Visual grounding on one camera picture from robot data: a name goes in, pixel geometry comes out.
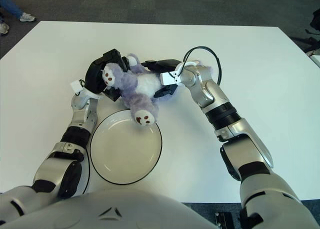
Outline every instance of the sneaker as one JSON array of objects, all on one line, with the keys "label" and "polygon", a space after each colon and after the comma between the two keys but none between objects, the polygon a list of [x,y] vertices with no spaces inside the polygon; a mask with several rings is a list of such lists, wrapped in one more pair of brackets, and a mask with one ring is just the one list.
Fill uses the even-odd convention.
[{"label": "sneaker", "polygon": [[9,26],[5,24],[4,22],[0,23],[0,35],[4,35],[8,33]]},{"label": "sneaker", "polygon": [[36,18],[28,13],[23,13],[20,17],[20,22],[33,22]]}]

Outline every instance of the plush toy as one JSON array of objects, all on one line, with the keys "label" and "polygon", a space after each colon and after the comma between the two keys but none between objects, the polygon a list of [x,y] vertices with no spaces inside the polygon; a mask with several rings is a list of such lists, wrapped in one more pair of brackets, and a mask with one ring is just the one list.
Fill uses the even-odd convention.
[{"label": "plush toy", "polygon": [[152,125],[159,111],[159,99],[154,95],[163,87],[160,74],[145,69],[134,54],[129,54],[127,59],[130,65],[128,72],[124,72],[116,63],[107,63],[102,73],[103,80],[107,89],[120,89],[124,105],[130,108],[132,118],[138,124]]}]

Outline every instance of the table surface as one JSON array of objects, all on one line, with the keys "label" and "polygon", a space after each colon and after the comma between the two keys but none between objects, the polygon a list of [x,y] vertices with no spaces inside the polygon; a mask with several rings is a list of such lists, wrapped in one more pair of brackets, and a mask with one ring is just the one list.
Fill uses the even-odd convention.
[{"label": "table surface", "polygon": [[[0,192],[31,185],[71,118],[69,83],[116,48],[144,60],[182,60],[195,46],[220,58],[221,88],[270,150],[274,171],[301,200],[320,198],[320,69],[279,28],[42,21],[0,60]],[[213,66],[206,51],[190,59]],[[227,172],[214,135],[186,88],[159,104],[162,154],[132,185],[114,185],[91,168],[88,191],[131,187],[181,202],[235,203],[240,183]],[[99,101],[98,124],[122,110]]]}]

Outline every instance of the jeans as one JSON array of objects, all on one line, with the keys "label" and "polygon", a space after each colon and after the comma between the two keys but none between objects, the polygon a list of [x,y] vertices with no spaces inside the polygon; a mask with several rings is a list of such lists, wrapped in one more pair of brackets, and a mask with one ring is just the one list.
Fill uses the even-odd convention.
[{"label": "jeans", "polygon": [[[4,8],[6,11],[14,15],[16,18],[20,18],[23,11],[12,1],[12,0],[0,0],[0,7]],[[0,23],[4,20],[0,14]]]}]

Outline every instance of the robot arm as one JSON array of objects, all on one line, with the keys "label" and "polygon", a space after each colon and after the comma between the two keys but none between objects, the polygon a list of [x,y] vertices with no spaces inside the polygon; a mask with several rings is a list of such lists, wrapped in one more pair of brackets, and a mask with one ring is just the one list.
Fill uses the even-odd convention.
[{"label": "robot arm", "polygon": [[185,85],[223,142],[220,153],[227,170],[241,181],[242,228],[318,229],[294,191],[272,171],[273,160],[267,147],[213,81],[209,68],[196,61],[185,65],[182,69],[180,63],[173,73],[162,73],[161,82]]},{"label": "robot arm", "polygon": [[85,148],[97,123],[98,100],[90,96],[85,90],[73,96],[71,123],[38,168],[33,185],[18,186],[0,195],[0,225],[75,194]]}]

